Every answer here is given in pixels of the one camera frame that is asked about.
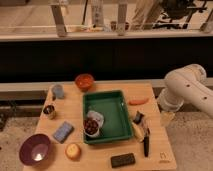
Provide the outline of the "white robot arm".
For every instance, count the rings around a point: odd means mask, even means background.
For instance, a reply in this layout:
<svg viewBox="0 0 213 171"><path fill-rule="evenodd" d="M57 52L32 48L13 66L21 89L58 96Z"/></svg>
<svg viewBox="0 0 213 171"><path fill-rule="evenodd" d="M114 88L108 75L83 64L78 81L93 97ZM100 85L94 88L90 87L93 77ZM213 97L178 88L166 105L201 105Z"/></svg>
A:
<svg viewBox="0 0 213 171"><path fill-rule="evenodd" d="M165 87L157 98L157 103L162 109L163 127L170 124L185 101L213 118L213 90L203 84L206 78L207 73L199 64L190 64L166 74Z"/></svg>

